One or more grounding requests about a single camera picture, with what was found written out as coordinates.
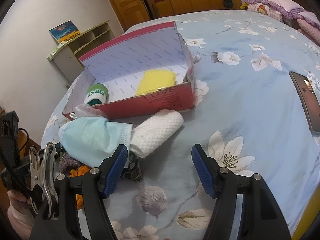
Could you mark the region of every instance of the white towel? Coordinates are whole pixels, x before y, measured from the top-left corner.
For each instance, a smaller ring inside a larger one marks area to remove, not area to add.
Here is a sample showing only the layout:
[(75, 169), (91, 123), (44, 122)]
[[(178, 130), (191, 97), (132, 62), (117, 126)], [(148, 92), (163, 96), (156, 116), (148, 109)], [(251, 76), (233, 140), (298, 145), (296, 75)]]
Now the white towel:
[(130, 150), (145, 158), (183, 124), (183, 117), (174, 110), (163, 109), (132, 130)]

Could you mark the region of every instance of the yellow sponge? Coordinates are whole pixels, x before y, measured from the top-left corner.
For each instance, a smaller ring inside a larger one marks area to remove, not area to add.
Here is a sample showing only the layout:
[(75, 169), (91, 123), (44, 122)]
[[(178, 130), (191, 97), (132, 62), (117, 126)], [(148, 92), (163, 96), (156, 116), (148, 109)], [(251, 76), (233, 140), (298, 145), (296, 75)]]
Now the yellow sponge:
[(162, 88), (171, 87), (176, 81), (176, 74), (169, 70), (147, 70), (137, 89), (137, 96), (153, 93)]

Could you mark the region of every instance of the hand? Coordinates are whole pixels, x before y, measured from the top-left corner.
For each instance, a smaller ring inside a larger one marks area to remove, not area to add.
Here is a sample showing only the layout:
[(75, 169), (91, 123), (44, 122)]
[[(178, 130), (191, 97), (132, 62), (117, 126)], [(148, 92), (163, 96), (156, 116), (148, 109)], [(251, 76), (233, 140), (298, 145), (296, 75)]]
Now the hand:
[(30, 199), (16, 190), (9, 190), (8, 197), (10, 207), (8, 209), (8, 218), (17, 234), (23, 239), (28, 240), (31, 234), (32, 222), (28, 220), (25, 210), (30, 207)]

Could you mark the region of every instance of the open shoe box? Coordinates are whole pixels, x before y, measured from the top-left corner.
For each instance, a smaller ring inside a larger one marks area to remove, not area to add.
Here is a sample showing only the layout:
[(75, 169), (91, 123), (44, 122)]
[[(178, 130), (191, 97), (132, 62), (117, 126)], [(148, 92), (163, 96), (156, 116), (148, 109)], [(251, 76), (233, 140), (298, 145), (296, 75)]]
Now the open shoe box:
[[(69, 88), (68, 101), (62, 112), (69, 119), (94, 83), (102, 83), (108, 88), (108, 102), (94, 107), (105, 112), (111, 120), (195, 106), (193, 59), (175, 22), (124, 34), (89, 51), (79, 60), (85, 69)], [(176, 85), (135, 96), (144, 72), (150, 69), (175, 72)]]

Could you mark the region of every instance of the blue gripper pad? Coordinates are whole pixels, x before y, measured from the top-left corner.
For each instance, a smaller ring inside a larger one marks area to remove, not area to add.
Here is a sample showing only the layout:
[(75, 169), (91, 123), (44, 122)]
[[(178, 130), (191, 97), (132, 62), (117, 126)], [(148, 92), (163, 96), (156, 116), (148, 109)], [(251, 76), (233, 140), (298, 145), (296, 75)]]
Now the blue gripper pad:
[(110, 194), (114, 193), (127, 159), (128, 149), (124, 146), (106, 176), (106, 187), (103, 192), (105, 197), (109, 197)]
[(202, 159), (196, 146), (193, 146), (191, 149), (191, 157), (204, 191), (209, 194), (211, 198), (213, 198), (215, 196), (215, 191), (213, 189), (212, 175), (205, 165), (204, 160)]

